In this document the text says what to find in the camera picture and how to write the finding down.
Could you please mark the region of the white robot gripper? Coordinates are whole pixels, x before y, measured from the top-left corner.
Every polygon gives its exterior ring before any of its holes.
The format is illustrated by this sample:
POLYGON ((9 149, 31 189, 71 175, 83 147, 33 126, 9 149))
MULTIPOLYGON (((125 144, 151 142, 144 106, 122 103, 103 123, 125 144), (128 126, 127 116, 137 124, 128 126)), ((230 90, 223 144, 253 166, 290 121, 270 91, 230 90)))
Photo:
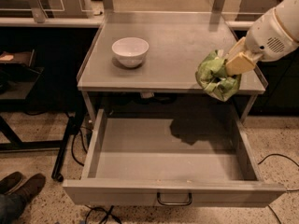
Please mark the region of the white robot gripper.
POLYGON ((253 23, 246 37, 240 38, 226 54, 226 73, 229 77, 241 75, 253 70, 260 59, 265 62, 279 60, 296 50, 298 43, 298 9, 271 8, 253 23), (252 53, 244 52, 246 47, 252 53))

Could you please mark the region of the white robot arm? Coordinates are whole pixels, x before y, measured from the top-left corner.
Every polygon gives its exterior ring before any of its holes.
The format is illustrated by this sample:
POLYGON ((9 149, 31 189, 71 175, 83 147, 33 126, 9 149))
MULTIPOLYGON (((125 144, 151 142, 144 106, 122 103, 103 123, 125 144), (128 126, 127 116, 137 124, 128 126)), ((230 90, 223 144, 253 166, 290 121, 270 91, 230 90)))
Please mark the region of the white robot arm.
POLYGON ((273 62, 299 47, 299 0, 283 0, 264 13, 225 56, 228 76, 273 62))

